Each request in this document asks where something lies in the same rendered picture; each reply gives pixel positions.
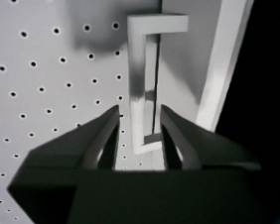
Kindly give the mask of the grey perforated base plate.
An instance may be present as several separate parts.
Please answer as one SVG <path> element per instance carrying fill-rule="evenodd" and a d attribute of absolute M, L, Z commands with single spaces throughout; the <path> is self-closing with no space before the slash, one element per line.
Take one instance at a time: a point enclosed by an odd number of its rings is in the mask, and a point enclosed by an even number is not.
<path fill-rule="evenodd" d="M 162 0 L 0 0 L 0 224 L 34 224 L 6 188 L 29 150 L 119 105 L 115 169 L 131 151 L 127 16 Z M 160 33 L 146 34 L 144 136 L 154 134 Z"/>

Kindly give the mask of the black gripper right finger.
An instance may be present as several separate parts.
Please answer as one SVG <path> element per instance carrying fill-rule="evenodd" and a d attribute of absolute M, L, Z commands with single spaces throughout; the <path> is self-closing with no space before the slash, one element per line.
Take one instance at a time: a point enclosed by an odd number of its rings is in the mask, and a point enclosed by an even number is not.
<path fill-rule="evenodd" d="M 251 150 L 182 117 L 165 104 L 161 104 L 160 131 L 164 169 L 243 168 L 254 182 L 262 172 Z"/>

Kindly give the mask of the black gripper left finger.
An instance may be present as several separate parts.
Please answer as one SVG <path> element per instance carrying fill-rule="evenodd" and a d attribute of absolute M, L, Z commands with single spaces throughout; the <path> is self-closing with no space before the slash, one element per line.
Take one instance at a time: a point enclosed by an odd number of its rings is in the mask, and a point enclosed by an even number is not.
<path fill-rule="evenodd" d="M 20 167 L 115 169 L 119 129 L 120 112 L 119 105 L 116 104 L 97 118 L 30 150 Z M 99 154 L 101 154 L 100 158 L 98 158 Z M 98 168 L 96 167 L 97 161 Z"/>

